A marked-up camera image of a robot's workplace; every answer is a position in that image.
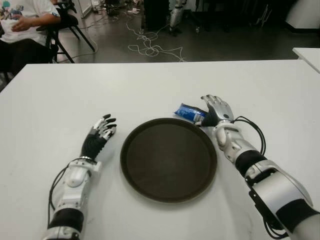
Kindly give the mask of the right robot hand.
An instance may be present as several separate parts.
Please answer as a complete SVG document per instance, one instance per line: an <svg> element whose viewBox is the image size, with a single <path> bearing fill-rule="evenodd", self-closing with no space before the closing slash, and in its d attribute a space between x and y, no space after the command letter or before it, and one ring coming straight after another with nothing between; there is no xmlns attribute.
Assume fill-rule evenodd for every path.
<svg viewBox="0 0 320 240"><path fill-rule="evenodd" d="M215 127L221 122L231 123L234 121L231 107L220 97L207 94L201 99L204 100L208 108L208 112L200 124L202 127Z"/></svg>

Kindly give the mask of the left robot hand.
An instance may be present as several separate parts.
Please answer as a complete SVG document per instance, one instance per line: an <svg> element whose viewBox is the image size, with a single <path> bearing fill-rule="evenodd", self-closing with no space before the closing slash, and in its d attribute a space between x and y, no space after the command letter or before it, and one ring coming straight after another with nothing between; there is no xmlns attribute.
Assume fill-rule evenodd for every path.
<svg viewBox="0 0 320 240"><path fill-rule="evenodd" d="M89 130L81 147L80 157L94 161L108 140L116 133L116 118L111 114L102 116Z"/></svg>

